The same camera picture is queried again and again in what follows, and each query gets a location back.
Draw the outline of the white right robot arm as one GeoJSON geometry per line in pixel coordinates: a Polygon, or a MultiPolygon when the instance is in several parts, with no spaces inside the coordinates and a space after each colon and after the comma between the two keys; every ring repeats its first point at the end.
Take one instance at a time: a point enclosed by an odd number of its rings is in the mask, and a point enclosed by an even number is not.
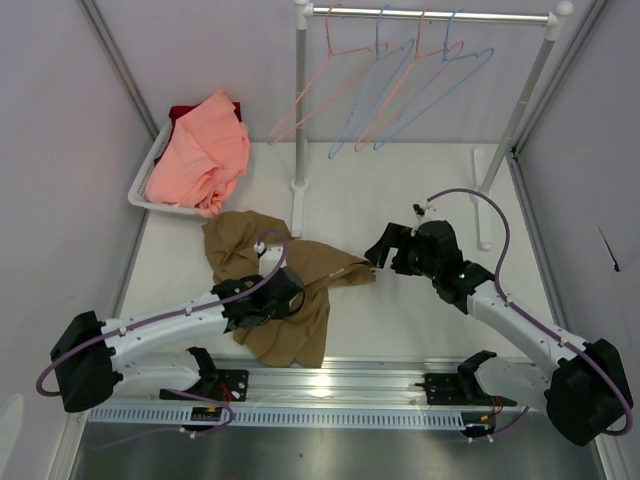
{"type": "Polygon", "coordinates": [[[605,339],[589,343],[533,318],[499,289],[495,274],[464,258],[448,222],[430,220],[418,228],[390,223],[365,257],[376,268],[389,264],[397,274],[428,278],[445,303],[496,330],[532,361],[524,367],[491,352],[477,354],[479,364],[456,380],[464,401],[496,395],[543,411],[578,446],[609,432],[631,411],[615,346],[605,339]]]}

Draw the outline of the tan pleated skirt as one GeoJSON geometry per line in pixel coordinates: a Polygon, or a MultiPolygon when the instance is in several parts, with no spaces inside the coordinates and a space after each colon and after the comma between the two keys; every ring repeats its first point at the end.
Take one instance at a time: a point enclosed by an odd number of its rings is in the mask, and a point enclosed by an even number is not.
{"type": "Polygon", "coordinates": [[[241,327],[233,340],[270,367],[319,368],[324,360],[330,314],[329,290],[370,284],[369,262],[332,246],[294,239],[284,221],[254,211],[224,212],[202,227],[204,251],[214,281],[244,280],[248,286],[272,268],[259,271],[254,245],[287,247],[283,267],[254,295],[267,302],[270,318],[241,327]]]}

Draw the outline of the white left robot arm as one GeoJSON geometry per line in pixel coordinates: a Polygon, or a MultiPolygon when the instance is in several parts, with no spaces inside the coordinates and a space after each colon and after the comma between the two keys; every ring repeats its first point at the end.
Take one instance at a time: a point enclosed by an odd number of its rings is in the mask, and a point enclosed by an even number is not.
{"type": "Polygon", "coordinates": [[[224,280],[155,314],[100,320],[81,313],[50,353],[63,408],[83,412],[113,395],[222,400],[221,374],[197,341],[283,320],[304,297],[301,278],[282,267],[269,278],[224,280]]]}

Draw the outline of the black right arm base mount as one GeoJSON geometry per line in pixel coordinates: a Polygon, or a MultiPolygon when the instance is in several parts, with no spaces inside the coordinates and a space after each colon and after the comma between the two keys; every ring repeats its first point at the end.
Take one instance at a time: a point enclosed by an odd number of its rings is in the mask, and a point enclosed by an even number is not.
{"type": "Polygon", "coordinates": [[[500,400],[503,406],[514,407],[517,403],[506,397],[491,397],[479,385],[474,374],[486,361],[497,356],[495,352],[482,350],[461,362],[454,373],[426,373],[420,387],[427,403],[436,406],[495,406],[500,400]]]}

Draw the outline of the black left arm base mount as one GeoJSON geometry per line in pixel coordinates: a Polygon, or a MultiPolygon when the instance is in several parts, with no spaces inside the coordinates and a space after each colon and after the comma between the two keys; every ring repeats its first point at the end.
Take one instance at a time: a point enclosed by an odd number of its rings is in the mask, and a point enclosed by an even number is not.
{"type": "Polygon", "coordinates": [[[197,379],[182,390],[161,389],[160,399],[186,400],[184,393],[187,393],[227,403],[246,401],[249,383],[247,370],[219,369],[208,351],[201,347],[190,347],[186,359],[195,363],[195,367],[190,367],[190,371],[196,374],[197,379]]]}

